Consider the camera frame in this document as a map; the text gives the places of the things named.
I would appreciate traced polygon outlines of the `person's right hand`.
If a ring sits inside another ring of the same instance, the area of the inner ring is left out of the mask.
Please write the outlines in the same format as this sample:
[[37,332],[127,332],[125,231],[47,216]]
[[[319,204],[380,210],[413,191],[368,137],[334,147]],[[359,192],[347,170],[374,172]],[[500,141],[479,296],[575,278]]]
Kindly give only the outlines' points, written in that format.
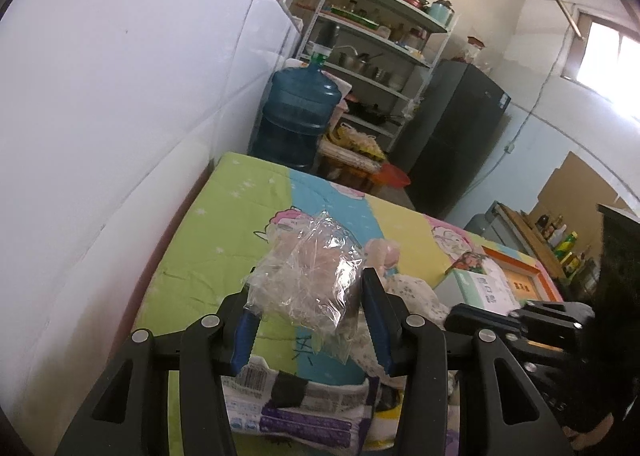
[[608,414],[593,429],[588,432],[578,432],[570,427],[563,427],[562,431],[570,440],[570,446],[575,452],[580,452],[588,447],[593,447],[602,442],[611,431],[614,424],[614,417]]

